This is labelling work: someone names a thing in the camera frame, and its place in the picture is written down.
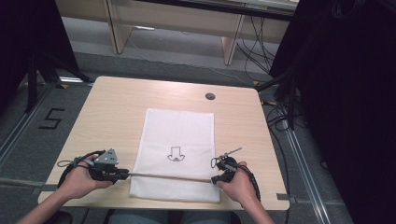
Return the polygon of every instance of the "forearm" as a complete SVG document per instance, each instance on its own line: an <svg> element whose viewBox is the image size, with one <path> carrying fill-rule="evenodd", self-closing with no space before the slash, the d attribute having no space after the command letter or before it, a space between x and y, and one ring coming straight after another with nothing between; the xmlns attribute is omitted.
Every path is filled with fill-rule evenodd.
<svg viewBox="0 0 396 224"><path fill-rule="evenodd" d="M18 223L44 223L50 219L66 202L68 199L64 197L62 192L53 192L46 200L39 204Z"/></svg>
<svg viewBox="0 0 396 224"><path fill-rule="evenodd" d="M259 200L251 200L243 203L245 211L253 218L256 224L274 224L275 222L270 218L262 203Z"/></svg>

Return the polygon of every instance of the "round hole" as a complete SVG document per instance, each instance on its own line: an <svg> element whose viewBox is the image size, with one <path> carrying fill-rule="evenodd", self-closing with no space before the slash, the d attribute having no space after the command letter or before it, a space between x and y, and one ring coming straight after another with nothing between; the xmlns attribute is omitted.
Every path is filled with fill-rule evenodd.
<svg viewBox="0 0 396 224"><path fill-rule="evenodd" d="M211 92L208 92L208 93L205 95L205 97L206 97L206 99L208 99L208 100L214 100L214 99L216 99L216 95L213 94L213 93L211 93Z"/></svg>

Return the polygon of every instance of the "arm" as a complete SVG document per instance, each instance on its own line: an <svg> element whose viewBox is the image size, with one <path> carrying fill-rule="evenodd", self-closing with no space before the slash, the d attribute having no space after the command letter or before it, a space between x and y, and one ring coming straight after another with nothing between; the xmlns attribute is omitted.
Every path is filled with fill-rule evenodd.
<svg viewBox="0 0 396 224"><path fill-rule="evenodd" d="M87 164L82 161L79 165L86 166ZM110 181L93 180L87 169L76 167L66 177L60 188L19 220L18 223L43 223L50 219L69 200L82 198L95 189L105 189L111 185Z"/></svg>
<svg viewBox="0 0 396 224"><path fill-rule="evenodd" d="M244 161L239 162L240 165L247 165ZM233 180L230 183L218 181L219 188L234 201L241 204L247 211L255 223L273 224L274 221L270 218L262 203L256 198L256 191L254 190L248 175L241 169L237 169Z"/></svg>

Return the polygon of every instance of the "black panel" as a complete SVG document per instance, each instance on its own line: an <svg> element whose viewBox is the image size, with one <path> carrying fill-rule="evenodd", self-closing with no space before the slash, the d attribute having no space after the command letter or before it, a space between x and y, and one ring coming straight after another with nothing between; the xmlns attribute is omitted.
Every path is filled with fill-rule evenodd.
<svg viewBox="0 0 396 224"><path fill-rule="evenodd" d="M2 1L0 31L0 108L21 83L34 49L46 51L78 71L55 1Z"/></svg>
<svg viewBox="0 0 396 224"><path fill-rule="evenodd" d="M315 11L309 2L298 9ZM296 77L310 128L355 223L392 223L396 211L395 11L390 1L366 0L356 20L329 18ZM290 24L274 75L314 28Z"/></svg>

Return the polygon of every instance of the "downward arrow symbol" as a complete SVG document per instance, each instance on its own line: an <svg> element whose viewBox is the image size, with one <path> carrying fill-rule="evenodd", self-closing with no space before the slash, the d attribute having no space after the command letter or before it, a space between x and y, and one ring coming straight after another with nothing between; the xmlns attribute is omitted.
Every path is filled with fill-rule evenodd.
<svg viewBox="0 0 396 224"><path fill-rule="evenodd" d="M182 161L184 155L180 154L180 147L171 147L171 154L168 156L169 161Z"/></svg>

